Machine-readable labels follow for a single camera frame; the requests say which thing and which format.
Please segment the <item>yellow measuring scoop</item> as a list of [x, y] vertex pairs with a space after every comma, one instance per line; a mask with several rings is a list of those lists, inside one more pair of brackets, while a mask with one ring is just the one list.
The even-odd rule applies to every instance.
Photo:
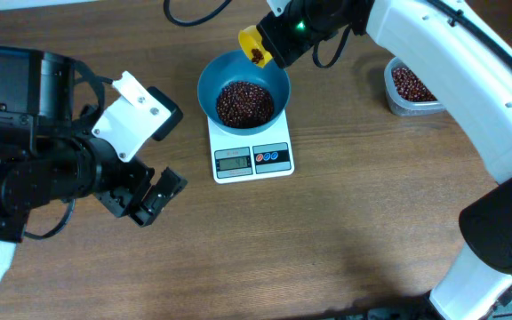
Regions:
[[264, 60], [262, 60], [258, 65], [254, 64], [260, 68], [264, 68], [270, 61], [273, 60], [272, 54], [264, 48], [262, 40], [262, 35], [255, 25], [251, 25], [243, 30], [240, 30], [238, 34], [238, 41], [241, 49], [249, 61], [251, 61], [252, 58], [252, 49], [257, 48], [263, 53]]

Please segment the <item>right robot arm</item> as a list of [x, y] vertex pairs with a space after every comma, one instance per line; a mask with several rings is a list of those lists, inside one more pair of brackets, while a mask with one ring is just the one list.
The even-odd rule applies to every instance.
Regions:
[[484, 319], [511, 304], [512, 48], [463, 1], [290, 1], [255, 29], [281, 68], [335, 34], [368, 35], [429, 88], [496, 182], [461, 211], [460, 254], [422, 302], [367, 316]]

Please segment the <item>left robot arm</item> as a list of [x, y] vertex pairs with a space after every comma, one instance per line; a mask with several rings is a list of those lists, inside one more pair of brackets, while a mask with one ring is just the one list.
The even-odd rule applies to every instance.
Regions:
[[80, 60], [0, 46], [0, 283], [29, 238], [29, 214], [54, 200], [67, 206], [62, 224], [94, 196], [114, 216], [151, 225], [187, 182], [137, 154], [182, 117], [130, 73], [113, 80]]

